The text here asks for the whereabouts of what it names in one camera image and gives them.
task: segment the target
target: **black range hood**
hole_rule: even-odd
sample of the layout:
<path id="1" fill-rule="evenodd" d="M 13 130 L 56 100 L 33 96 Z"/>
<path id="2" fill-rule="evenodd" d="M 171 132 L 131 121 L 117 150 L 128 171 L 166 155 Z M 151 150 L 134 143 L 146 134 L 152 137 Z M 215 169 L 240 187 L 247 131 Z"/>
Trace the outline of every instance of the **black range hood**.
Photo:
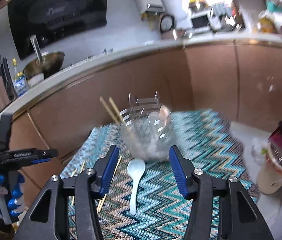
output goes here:
<path id="1" fill-rule="evenodd" d="M 106 25 L 107 0 L 12 0 L 8 3 L 10 29 L 20 59 L 32 54 L 30 37 L 39 46 Z"/>

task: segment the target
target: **wooden chopstick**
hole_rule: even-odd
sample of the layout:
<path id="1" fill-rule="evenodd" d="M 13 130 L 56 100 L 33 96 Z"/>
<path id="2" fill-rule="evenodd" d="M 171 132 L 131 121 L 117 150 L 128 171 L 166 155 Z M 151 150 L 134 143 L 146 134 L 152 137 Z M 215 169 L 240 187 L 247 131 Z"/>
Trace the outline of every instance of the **wooden chopstick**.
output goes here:
<path id="1" fill-rule="evenodd" d="M 121 160 L 122 160 L 122 155 L 120 155 L 120 157 L 119 157 L 119 159 L 118 159 L 117 166 L 116 166 L 115 169 L 114 169 L 114 173 L 113 173 L 113 176 L 112 176 L 111 184 L 112 184 L 113 178 L 114 178 L 114 176 L 115 176 L 115 174 L 116 174 L 116 172 L 117 172 L 118 166 L 120 165 Z M 102 209 L 102 207 L 103 207 L 103 204 L 104 204 L 104 202 L 105 202 L 105 199 L 106 199 L 106 196 L 107 196 L 107 195 L 108 195 L 108 194 L 105 194 L 104 197 L 103 197 L 103 199 L 99 202 L 98 207 L 97 207 L 97 213 L 99 213 L 99 212 L 101 211 L 101 209 Z"/>
<path id="2" fill-rule="evenodd" d="M 85 160 L 83 161 L 83 163 L 81 165 L 80 173 L 83 172 L 84 165 L 85 165 Z M 73 205 L 74 205 L 74 196 L 73 196 L 72 201 L 71 201 L 71 206 L 73 206 Z"/>
<path id="3" fill-rule="evenodd" d="M 71 173 L 71 176 L 70 177 L 73 177 L 75 175 L 75 173 L 77 172 L 77 168 L 75 168 L 75 170 Z"/>
<path id="4" fill-rule="evenodd" d="M 124 125 L 127 125 L 126 122 L 123 120 L 123 117 L 121 116 L 120 111 L 119 111 L 117 105 L 115 104 L 115 102 L 113 101 L 112 97 L 109 97 L 109 101 L 110 101 L 110 104 L 111 104 L 111 106 L 113 107 L 114 111 L 116 112 L 116 114 L 117 114 L 118 117 L 120 118 L 121 122 L 122 122 Z"/>
<path id="5" fill-rule="evenodd" d="M 112 113 L 110 107 L 108 107 L 108 105 L 106 104 L 106 102 L 104 101 L 103 97 L 100 97 L 100 102 L 102 103 L 102 105 L 104 106 L 104 108 L 106 109 L 106 111 L 108 112 L 108 114 L 112 117 L 112 119 L 114 120 L 114 122 L 120 126 L 120 123 L 118 121 L 118 119 L 115 117 L 115 115 Z"/>

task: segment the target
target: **backsplash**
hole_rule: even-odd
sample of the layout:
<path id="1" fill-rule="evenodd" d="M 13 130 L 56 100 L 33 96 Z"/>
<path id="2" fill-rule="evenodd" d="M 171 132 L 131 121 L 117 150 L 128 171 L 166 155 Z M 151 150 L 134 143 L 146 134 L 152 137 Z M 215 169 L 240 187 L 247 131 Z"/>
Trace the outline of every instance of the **backsplash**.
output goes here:
<path id="1" fill-rule="evenodd" d="M 20 60 L 10 28 L 8 29 L 5 34 L 0 35 L 0 54 L 7 57 L 10 71 L 13 71 L 11 62 L 13 57 L 17 59 L 18 70 L 22 71 L 26 64 L 35 58 L 35 54 Z M 69 36 L 46 46 L 41 52 L 63 51 L 65 58 L 62 68 L 66 68 L 89 56 L 103 53 L 104 49 L 123 49 L 160 39 L 160 32 L 156 26 L 151 30 L 148 22 L 140 20 L 134 0 L 108 0 L 105 27 Z"/>

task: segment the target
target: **hand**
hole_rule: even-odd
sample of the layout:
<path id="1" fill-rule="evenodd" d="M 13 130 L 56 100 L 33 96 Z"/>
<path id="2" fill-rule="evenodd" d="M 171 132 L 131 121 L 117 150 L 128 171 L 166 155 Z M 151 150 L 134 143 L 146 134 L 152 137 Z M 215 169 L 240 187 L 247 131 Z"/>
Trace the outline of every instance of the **hand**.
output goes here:
<path id="1" fill-rule="evenodd" d="M 0 194 L 8 194 L 8 190 L 5 187 L 2 187 L 5 177 L 0 175 Z M 23 184 L 25 183 L 24 177 L 19 173 L 17 184 L 14 186 L 13 191 L 11 192 L 12 199 L 8 202 L 8 211 L 9 214 L 13 217 L 19 216 L 25 208 L 24 205 L 24 196 L 23 196 Z"/>

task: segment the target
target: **ceramic spoon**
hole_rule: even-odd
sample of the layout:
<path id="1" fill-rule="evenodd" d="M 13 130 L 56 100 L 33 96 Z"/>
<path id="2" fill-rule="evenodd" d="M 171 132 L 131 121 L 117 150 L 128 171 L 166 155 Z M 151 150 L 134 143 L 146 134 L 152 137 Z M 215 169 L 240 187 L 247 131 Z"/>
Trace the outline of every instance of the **ceramic spoon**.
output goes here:
<path id="1" fill-rule="evenodd" d="M 142 159 L 133 159 L 128 164 L 128 174 L 133 180 L 133 187 L 130 199 L 130 213 L 135 215 L 137 213 L 137 190 L 139 186 L 139 181 L 145 171 L 145 162 Z"/>

